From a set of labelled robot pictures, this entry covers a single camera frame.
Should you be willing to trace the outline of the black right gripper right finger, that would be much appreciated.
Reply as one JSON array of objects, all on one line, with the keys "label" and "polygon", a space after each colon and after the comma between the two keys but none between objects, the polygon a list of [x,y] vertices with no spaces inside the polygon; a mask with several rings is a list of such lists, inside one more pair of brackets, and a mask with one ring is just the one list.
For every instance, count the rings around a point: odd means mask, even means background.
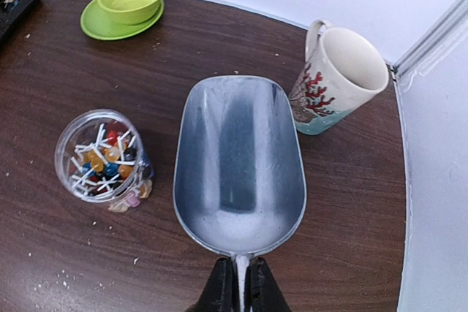
[{"label": "black right gripper right finger", "polygon": [[290,312],[267,262],[258,258],[250,266],[250,305],[255,312]]}]

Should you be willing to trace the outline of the clear plastic jar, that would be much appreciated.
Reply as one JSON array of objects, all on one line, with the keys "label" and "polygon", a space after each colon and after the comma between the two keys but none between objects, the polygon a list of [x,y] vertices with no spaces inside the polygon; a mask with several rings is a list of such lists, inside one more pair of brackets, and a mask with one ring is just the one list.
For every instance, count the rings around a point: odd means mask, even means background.
[{"label": "clear plastic jar", "polygon": [[56,144],[55,171],[74,197],[124,213],[150,196],[154,168],[133,123],[98,109],[71,121]]}]

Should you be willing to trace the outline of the silver metal scoop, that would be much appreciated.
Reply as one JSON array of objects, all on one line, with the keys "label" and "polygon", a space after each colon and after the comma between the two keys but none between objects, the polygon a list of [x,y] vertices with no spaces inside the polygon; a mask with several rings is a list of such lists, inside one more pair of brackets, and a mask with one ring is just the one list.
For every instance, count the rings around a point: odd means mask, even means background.
[{"label": "silver metal scoop", "polygon": [[307,190],[287,95],[272,80],[225,75],[196,83],[181,118],[175,214],[188,236],[233,260],[237,311],[250,311],[252,260],[300,226]]}]

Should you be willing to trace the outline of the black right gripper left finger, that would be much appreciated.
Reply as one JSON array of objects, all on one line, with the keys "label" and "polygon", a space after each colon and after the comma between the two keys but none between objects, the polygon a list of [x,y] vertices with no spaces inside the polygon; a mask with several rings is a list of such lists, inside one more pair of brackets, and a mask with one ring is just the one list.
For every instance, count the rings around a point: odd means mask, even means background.
[{"label": "black right gripper left finger", "polygon": [[229,312],[233,310],[233,263],[231,259],[217,259],[192,312]]}]

